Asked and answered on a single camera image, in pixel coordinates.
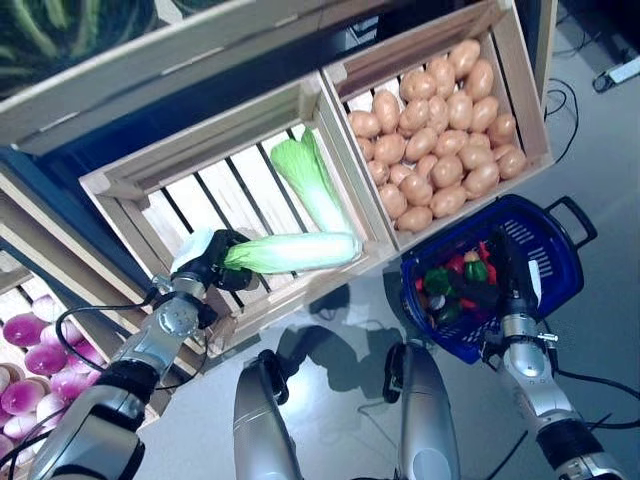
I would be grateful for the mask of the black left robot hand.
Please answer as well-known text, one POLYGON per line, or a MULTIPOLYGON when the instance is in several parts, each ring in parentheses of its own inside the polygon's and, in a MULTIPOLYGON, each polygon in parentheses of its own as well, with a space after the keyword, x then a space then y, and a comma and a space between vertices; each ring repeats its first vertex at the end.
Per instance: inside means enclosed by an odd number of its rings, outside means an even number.
POLYGON ((213 286, 228 292, 248 290, 253 273, 246 268, 234 270, 225 265, 231 248, 248 241, 248 237, 235 230, 214 231, 209 227, 195 230, 175 255, 170 278, 191 279, 206 288, 213 286))

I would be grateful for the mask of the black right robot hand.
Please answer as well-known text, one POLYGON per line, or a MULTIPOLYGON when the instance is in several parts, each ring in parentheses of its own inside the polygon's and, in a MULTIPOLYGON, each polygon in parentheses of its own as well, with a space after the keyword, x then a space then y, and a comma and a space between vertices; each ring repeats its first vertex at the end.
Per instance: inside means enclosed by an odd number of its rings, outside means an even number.
POLYGON ((464 274, 450 272, 448 281, 459 299, 477 308, 491 310, 499 317, 507 314, 527 314, 535 317, 539 299, 536 294, 528 260, 502 226, 491 231, 486 250, 488 264, 493 267, 494 283, 470 280, 464 274))

